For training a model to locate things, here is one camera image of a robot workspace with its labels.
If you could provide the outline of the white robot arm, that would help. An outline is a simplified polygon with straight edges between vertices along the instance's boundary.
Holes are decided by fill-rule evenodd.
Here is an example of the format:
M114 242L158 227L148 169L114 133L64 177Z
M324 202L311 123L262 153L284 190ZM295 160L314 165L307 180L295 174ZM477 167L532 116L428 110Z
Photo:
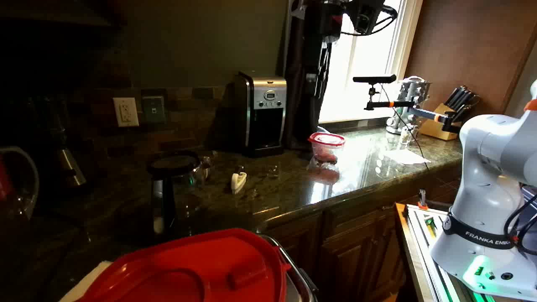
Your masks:
M460 130L462 180L431 257L468 289L535 302L537 100L520 118L480 115Z

